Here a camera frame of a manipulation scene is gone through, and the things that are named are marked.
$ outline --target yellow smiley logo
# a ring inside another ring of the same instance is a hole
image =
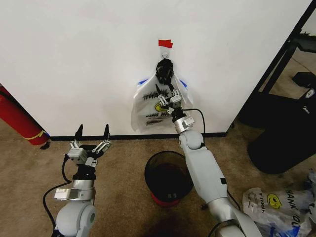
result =
[[[268,204],[273,207],[274,209],[279,209],[282,207],[282,203],[280,202],[280,199],[275,194],[269,194],[267,196]]]
[[[155,105],[155,110],[158,111],[158,112],[161,112],[161,113],[168,111],[168,109],[162,108],[160,103],[157,103],[157,104]]]

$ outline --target red tape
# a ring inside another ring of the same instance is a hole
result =
[[[172,48],[173,43],[171,43],[171,40],[170,40],[170,39],[167,39],[167,40],[159,39],[159,40],[158,40],[158,46],[163,46],[163,47],[167,47],[167,48]]]

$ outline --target white wall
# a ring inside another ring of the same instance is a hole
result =
[[[303,26],[302,33],[304,32],[310,34],[311,36],[316,36],[316,10],[314,10],[312,15]]]
[[[225,132],[310,2],[2,0],[0,82],[51,136],[135,134],[136,83],[171,39],[207,132]]]

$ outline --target black baseboard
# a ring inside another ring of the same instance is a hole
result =
[[[226,132],[209,132],[205,137],[225,137]],[[179,134],[148,134],[148,135],[111,135],[111,140],[136,140],[136,139],[166,139],[178,138]],[[50,137],[52,141],[71,141],[74,136],[53,136]],[[103,136],[83,136],[82,141],[98,141],[103,140]]]

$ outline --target black mesh trash can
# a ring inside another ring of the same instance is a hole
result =
[[[154,201],[164,207],[176,205],[193,187],[185,157],[173,151],[159,152],[148,160],[145,180]]]

